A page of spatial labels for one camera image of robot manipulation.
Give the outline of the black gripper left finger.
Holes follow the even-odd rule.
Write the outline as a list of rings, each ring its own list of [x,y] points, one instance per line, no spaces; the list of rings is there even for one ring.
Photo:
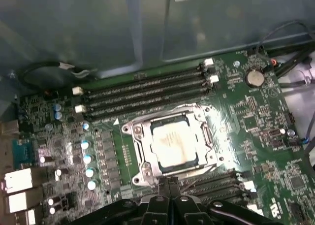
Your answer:
[[[158,194],[144,196],[137,204],[122,199],[71,222],[72,225],[166,225],[170,206],[170,177],[158,180]]]

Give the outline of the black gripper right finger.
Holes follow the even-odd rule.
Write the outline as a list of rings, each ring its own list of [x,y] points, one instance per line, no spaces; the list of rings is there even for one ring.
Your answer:
[[[182,195],[177,177],[169,178],[170,195],[180,225],[277,225],[245,207],[215,199],[203,206],[192,196]]]

